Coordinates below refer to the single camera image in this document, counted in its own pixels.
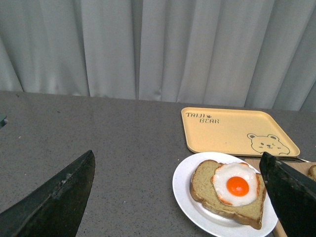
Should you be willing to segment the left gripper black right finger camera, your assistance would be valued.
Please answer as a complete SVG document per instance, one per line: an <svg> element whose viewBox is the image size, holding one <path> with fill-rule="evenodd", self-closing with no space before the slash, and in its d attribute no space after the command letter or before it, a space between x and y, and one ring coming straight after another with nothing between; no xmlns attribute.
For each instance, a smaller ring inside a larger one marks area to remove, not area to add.
<svg viewBox="0 0 316 237"><path fill-rule="evenodd" d="M316 235L316 182L264 152L260 171L275 213L289 237Z"/></svg>

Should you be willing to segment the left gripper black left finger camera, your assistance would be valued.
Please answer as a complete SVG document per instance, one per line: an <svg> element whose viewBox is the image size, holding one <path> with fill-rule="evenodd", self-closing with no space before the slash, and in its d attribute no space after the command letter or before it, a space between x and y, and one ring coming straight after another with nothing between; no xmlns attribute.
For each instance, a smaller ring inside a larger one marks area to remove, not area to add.
<svg viewBox="0 0 316 237"><path fill-rule="evenodd" d="M2 237L76 236L91 192L95 157L81 155L0 214Z"/></svg>

